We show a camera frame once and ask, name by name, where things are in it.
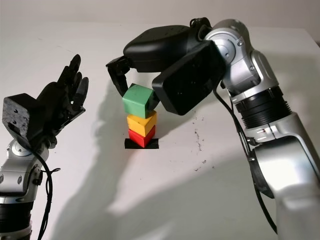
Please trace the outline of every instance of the yellow cube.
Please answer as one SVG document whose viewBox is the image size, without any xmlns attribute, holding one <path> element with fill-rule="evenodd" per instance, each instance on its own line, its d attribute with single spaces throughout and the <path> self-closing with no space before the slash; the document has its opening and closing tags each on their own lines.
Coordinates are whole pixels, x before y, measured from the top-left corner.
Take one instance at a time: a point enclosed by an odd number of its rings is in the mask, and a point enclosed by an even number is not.
<svg viewBox="0 0 320 240">
<path fill-rule="evenodd" d="M 129 129 L 145 137 L 157 123 L 157 112 L 152 111 L 147 118 L 141 118 L 132 114 L 126 117 Z"/>
</svg>

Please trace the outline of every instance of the stack of blocks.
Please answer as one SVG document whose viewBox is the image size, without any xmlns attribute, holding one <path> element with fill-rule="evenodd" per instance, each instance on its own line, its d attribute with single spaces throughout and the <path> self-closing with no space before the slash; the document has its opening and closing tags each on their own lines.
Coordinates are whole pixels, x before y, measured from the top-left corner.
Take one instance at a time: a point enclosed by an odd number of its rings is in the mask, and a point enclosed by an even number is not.
<svg viewBox="0 0 320 240">
<path fill-rule="evenodd" d="M 129 138 L 143 148 L 156 134 L 157 112 L 148 110 L 152 96 L 152 89 L 132 84 L 122 97 Z"/>
</svg>

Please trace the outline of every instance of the cable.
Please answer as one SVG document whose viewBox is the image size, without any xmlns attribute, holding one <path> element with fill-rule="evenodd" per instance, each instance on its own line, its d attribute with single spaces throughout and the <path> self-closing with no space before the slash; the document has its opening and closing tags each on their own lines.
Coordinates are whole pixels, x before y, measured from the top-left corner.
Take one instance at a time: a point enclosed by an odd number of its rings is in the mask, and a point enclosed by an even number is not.
<svg viewBox="0 0 320 240">
<path fill-rule="evenodd" d="M 249 158 L 249 156 L 251 156 L 251 152 L 252 150 L 250 149 L 250 146 L 249 146 L 249 143 L 247 142 L 247 138 L 246 138 L 246 135 L 245 135 L 245 132 L 244 132 L 244 129 L 242 128 L 239 120 L 237 119 L 236 115 L 235 115 L 235 112 L 234 112 L 234 105 L 231 101 L 231 108 L 229 107 L 229 105 L 222 99 L 222 97 L 217 93 L 217 89 L 214 89 L 213 90 L 213 94 L 214 96 L 222 103 L 222 105 L 228 110 L 228 112 L 230 113 L 233 121 L 234 121 L 234 124 L 235 124 L 235 128 L 236 128 L 236 131 L 240 137 L 240 141 L 241 141 L 241 144 L 242 144 L 242 147 L 243 147 L 243 150 L 244 150 L 244 153 L 247 157 L 247 159 Z M 275 224 L 275 222 L 273 221 L 273 219 L 271 218 L 269 212 L 268 212 L 268 209 L 264 203 L 264 200 L 262 199 L 262 196 L 261 196 L 261 193 L 260 191 L 257 189 L 256 187 L 256 184 L 255 182 L 253 181 L 253 184 L 254 184 L 254 191 L 255 191 L 255 194 L 256 194 L 256 197 L 258 198 L 258 202 L 260 204 L 260 207 L 264 213 L 264 216 L 266 218 L 266 220 L 268 221 L 268 223 L 270 224 L 271 228 L 273 229 L 273 231 L 278 234 L 277 232 L 277 226 Z"/>
<path fill-rule="evenodd" d="M 46 161 L 36 151 L 33 151 L 33 150 L 30 150 L 30 151 L 43 165 L 44 171 L 47 175 L 46 184 L 45 184 L 47 201 L 46 201 L 45 210 L 44 210 L 44 214 L 43 214 L 43 218 L 42 218 L 42 223 L 41 223 L 41 227 L 40 227 L 40 231 L 39 231 L 39 235 L 38 235 L 38 239 L 37 239 L 37 240 L 41 240 L 42 237 L 44 236 L 44 233 L 47 228 L 47 224 L 48 224 L 48 220 L 49 220 L 49 212 L 51 209 L 51 202 L 52 202 L 52 196 L 53 196 L 53 182 L 52 182 L 51 174 L 53 173 L 53 171 L 49 170 L 49 167 L 46 164 Z"/>
<path fill-rule="evenodd" d="M 250 146 L 248 144 L 248 142 L 246 141 L 246 135 L 245 132 L 242 128 L 242 126 L 240 125 L 239 120 L 237 119 L 235 113 L 232 111 L 232 109 L 228 106 L 228 104 L 221 98 L 221 96 L 217 93 L 217 90 L 213 90 L 213 94 L 215 95 L 215 97 L 222 103 L 222 105 L 228 110 L 228 112 L 230 113 L 233 122 L 235 124 L 235 128 L 236 131 L 239 135 L 240 141 L 241 141 L 241 145 L 243 147 L 245 156 L 248 158 L 249 157 L 249 153 L 250 153 Z"/>
<path fill-rule="evenodd" d="M 266 207 L 266 205 L 264 203 L 264 200 L 262 199 L 261 193 L 257 189 L 256 185 L 254 185 L 254 191 L 255 191 L 256 197 L 258 198 L 259 204 L 260 204 L 260 206 L 262 208 L 262 211 L 263 211 L 263 213 L 265 215 L 266 220 L 270 224 L 270 226 L 273 229 L 273 231 L 275 232 L 275 234 L 278 234 L 277 226 L 276 226 L 275 222 L 273 221 L 273 219 L 271 218 L 271 216 L 270 216 L 270 214 L 268 212 L 268 209 L 267 209 L 267 207 Z"/>
</svg>

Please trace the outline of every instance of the red cube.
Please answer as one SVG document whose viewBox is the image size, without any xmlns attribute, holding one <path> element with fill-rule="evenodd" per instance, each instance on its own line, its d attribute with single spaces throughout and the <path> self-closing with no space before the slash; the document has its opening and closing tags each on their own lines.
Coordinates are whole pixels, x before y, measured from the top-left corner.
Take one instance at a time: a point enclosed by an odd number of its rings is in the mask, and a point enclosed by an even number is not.
<svg viewBox="0 0 320 240">
<path fill-rule="evenodd" d="M 153 126 L 153 128 L 150 130 L 150 132 L 146 136 L 141 136 L 140 134 L 136 133 L 135 131 L 132 131 L 129 129 L 129 138 L 134 141 L 139 146 L 145 148 L 147 144 L 150 142 L 150 140 L 153 138 L 153 136 L 156 134 L 156 126 Z"/>
</svg>

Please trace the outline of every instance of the robotic arm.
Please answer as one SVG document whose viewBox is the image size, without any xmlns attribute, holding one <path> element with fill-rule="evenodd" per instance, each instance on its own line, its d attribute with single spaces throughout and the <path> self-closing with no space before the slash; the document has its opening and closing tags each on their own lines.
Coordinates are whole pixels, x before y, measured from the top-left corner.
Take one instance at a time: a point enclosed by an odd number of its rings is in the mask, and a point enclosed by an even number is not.
<svg viewBox="0 0 320 240">
<path fill-rule="evenodd" d="M 26 93 L 6 97 L 2 122 L 12 135 L 7 159 L 0 168 L 0 240 L 29 240 L 31 210 L 42 166 L 47 174 L 47 205 L 38 239 L 46 230 L 52 200 L 52 178 L 46 165 L 56 136 L 85 112 L 89 80 L 78 72 L 81 58 L 76 55 L 57 82 L 49 83 L 37 99 Z"/>
<path fill-rule="evenodd" d="M 232 115 L 258 200 L 278 239 L 320 238 L 319 156 L 242 22 L 226 19 L 211 27 L 207 18 L 197 18 L 189 27 L 151 28 L 106 66 L 121 96 L 128 89 L 125 74 L 130 68 L 161 72 L 152 81 L 149 109 L 161 102 L 168 112 L 184 115 L 213 91 Z M 233 107 L 217 94 L 219 84 L 228 91 L 245 130 Z M 277 227 L 260 193 L 275 199 Z"/>
</svg>

